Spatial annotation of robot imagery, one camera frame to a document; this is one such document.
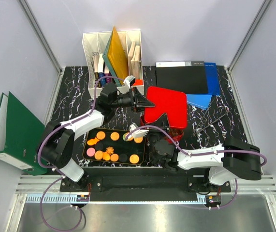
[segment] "white label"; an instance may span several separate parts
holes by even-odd
[[[186,66],[184,61],[178,61],[178,62],[156,62],[156,67],[182,67]]]
[[[13,165],[14,167],[17,167],[21,170],[32,168],[30,165],[18,160],[17,158],[14,158],[6,153],[0,153],[0,160],[5,161],[8,164]]]
[[[6,95],[3,95],[0,104],[0,151],[4,150],[4,146],[6,143],[7,106],[8,97]]]

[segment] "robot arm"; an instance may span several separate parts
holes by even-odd
[[[260,157],[249,154],[251,151],[260,153],[259,148],[234,138],[226,139],[223,144],[214,147],[196,150],[182,149],[182,152],[163,139],[156,141],[151,146],[154,147],[151,149],[153,164],[160,163],[163,167],[174,171],[209,168],[208,184],[221,186],[235,178],[261,179]],[[229,150],[242,151],[243,154],[229,152]]]
[[[95,106],[85,114],[61,123],[49,122],[44,130],[39,147],[45,138],[60,126],[67,125],[57,131],[48,142],[43,146],[41,157],[54,165],[62,173],[74,182],[78,182],[84,175],[84,171],[72,159],[73,143],[81,135],[88,131],[100,127],[109,122],[115,115],[118,107],[131,107],[134,112],[141,112],[147,107],[155,105],[146,99],[137,88],[131,88],[134,77],[129,76],[125,79],[125,86],[128,92],[118,94],[117,88],[113,83],[104,86],[100,96],[94,101]],[[167,115],[162,115],[155,124],[161,128],[169,128]],[[136,125],[130,126],[130,131],[137,128]],[[134,138],[145,136],[149,130],[137,130],[132,135]],[[231,139],[223,145],[211,148],[185,150],[192,154],[185,155],[176,149],[174,145],[168,144],[163,139],[154,141],[148,135],[150,142],[150,156],[154,165],[161,164],[162,167],[176,171],[177,169],[188,170],[191,168],[206,167],[209,170],[209,183],[222,185],[228,180],[236,177],[248,180],[261,179],[260,158],[250,154],[230,154],[218,153],[227,149],[252,150],[259,152],[259,148],[243,143],[232,141]],[[210,152],[209,155],[195,156],[198,153]]]
[[[68,126],[50,137],[43,146],[41,158],[54,165],[72,181],[78,182],[84,174],[83,169],[72,159],[73,143],[78,137],[109,122],[115,115],[116,108],[120,106],[131,107],[134,112],[140,112],[147,107],[155,106],[137,88],[131,88],[134,82],[135,78],[133,76],[129,76],[124,80],[125,87],[128,89],[125,94],[118,94],[115,84],[106,84],[100,96],[94,101],[95,106],[91,110],[65,122],[49,122],[45,127],[37,151],[39,151],[46,137],[53,133],[55,129],[67,124]]]

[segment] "blue folder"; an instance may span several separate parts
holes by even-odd
[[[207,80],[207,94],[186,94],[187,103],[206,110],[211,102],[212,95],[219,96],[219,80],[216,63],[204,63]]]
[[[209,107],[212,95],[206,94],[186,94],[187,104],[206,110]]]
[[[204,63],[208,95],[219,96],[219,80],[216,63]]]

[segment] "green binder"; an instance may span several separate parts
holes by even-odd
[[[37,162],[38,146],[44,124],[11,92],[0,101],[0,160],[31,175],[47,172]]]

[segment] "yellow folder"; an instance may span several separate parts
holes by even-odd
[[[115,27],[113,27],[112,31],[108,58],[117,77],[124,80],[129,75],[128,60]]]

